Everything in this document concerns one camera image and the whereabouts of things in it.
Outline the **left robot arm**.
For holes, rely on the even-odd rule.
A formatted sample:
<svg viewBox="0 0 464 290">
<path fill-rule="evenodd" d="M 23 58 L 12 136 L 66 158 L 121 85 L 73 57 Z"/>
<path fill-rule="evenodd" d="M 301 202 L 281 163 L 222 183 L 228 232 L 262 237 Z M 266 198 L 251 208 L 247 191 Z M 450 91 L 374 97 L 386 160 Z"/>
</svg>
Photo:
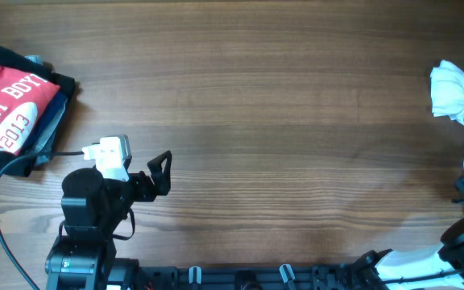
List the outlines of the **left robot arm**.
<svg viewBox="0 0 464 290">
<path fill-rule="evenodd" d="M 45 263 L 46 288 L 153 289 L 137 259 L 116 257 L 114 241 L 129 237 L 115 230 L 126 219 L 135 224 L 135 202 L 168 195 L 171 165 L 166 151 L 147 163 L 149 176 L 132 173 L 127 181 L 105 178 L 95 167 L 69 173 L 62 182 L 64 220 Z"/>
</svg>

